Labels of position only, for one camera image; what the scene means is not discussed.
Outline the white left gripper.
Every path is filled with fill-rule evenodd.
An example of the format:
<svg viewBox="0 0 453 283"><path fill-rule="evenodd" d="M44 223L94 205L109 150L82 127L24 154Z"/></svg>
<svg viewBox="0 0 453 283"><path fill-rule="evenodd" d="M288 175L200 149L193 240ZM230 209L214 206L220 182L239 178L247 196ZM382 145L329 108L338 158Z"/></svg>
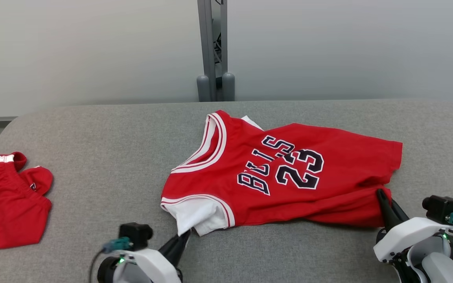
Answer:
<svg viewBox="0 0 453 283"><path fill-rule="evenodd" d="M126 254L128 283L181 283L177 267L187 247L191 231L175 235L160 249L142 249Z"/></svg>

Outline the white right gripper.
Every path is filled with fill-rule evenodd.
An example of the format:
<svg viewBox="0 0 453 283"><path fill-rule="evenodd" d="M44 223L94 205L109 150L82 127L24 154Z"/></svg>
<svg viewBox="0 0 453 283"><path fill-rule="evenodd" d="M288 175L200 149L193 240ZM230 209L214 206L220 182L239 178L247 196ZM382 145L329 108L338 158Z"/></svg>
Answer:
<svg viewBox="0 0 453 283"><path fill-rule="evenodd" d="M401 283L453 283L453 226L410 217L383 189L376 191L386 235L373 247L376 258L396 270Z"/></svg>

